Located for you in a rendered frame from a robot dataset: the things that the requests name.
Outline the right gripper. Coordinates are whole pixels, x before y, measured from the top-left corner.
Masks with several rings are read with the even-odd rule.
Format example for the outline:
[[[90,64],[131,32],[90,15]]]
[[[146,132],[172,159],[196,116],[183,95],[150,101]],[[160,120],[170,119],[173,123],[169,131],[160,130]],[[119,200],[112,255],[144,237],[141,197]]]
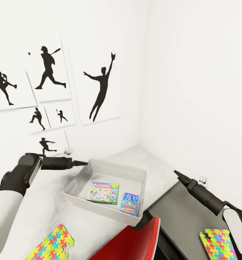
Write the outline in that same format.
[[[213,193],[201,186],[195,179],[190,179],[176,170],[174,172],[178,176],[177,179],[187,188],[188,192],[203,205],[206,206],[214,197]]]

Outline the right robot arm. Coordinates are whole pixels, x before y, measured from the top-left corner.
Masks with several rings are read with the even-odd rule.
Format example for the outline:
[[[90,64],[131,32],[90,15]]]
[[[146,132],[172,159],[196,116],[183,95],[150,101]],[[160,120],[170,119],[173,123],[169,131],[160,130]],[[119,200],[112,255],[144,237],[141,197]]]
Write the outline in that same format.
[[[213,193],[207,190],[208,177],[199,177],[199,181],[190,179],[184,174],[174,171],[177,179],[187,188],[188,192],[211,210],[216,216],[227,205],[229,209],[224,209],[222,219],[226,222],[230,231],[229,236],[238,260],[242,260],[242,210],[238,209],[228,201],[221,201]]]

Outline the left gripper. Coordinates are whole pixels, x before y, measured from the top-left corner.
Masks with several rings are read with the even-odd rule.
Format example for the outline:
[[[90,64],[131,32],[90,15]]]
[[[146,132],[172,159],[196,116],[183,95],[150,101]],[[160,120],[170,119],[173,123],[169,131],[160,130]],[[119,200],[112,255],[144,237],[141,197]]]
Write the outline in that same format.
[[[88,163],[76,160],[72,161],[72,158],[53,157],[51,170],[66,170],[71,169],[73,166],[81,165],[88,165]]]

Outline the jigsaw puzzle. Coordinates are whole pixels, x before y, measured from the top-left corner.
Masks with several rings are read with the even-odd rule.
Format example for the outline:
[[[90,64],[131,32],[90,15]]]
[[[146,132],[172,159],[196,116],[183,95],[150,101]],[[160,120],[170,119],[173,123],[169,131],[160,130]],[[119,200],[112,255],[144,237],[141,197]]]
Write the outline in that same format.
[[[210,260],[238,260],[232,245],[229,230],[205,229],[209,238],[200,232],[200,238]]]
[[[74,246],[74,241],[60,224],[49,236],[47,236],[24,260],[67,260],[63,248]]]

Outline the toy box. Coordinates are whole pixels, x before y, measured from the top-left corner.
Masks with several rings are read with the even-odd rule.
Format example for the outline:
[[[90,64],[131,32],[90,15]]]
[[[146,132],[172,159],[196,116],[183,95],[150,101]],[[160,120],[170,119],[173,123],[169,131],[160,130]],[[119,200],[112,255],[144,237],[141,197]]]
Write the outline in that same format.
[[[143,215],[147,171],[97,159],[87,163],[65,189],[65,196],[76,207],[135,227]],[[92,182],[119,184],[117,205],[87,201]],[[139,196],[136,216],[119,211],[124,192]]]

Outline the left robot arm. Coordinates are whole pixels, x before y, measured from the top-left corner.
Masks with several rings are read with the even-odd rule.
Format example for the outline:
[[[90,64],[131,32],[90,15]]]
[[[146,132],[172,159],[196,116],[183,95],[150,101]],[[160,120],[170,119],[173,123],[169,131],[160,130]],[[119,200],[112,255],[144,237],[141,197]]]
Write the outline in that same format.
[[[3,176],[0,182],[0,254],[7,242],[26,190],[32,185],[39,169],[66,170],[73,166],[88,165],[87,162],[72,161],[68,155],[73,151],[68,147],[61,157],[26,153],[20,157],[18,165],[12,172],[9,171]]]

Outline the board game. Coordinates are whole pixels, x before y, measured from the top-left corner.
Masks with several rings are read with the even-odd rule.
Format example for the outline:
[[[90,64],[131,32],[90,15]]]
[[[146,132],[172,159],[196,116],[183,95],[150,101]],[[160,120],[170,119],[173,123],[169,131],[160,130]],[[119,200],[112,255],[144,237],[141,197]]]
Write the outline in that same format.
[[[92,182],[86,200],[92,203],[117,205],[119,184]]]
[[[136,216],[138,200],[139,196],[124,192],[119,211]]]

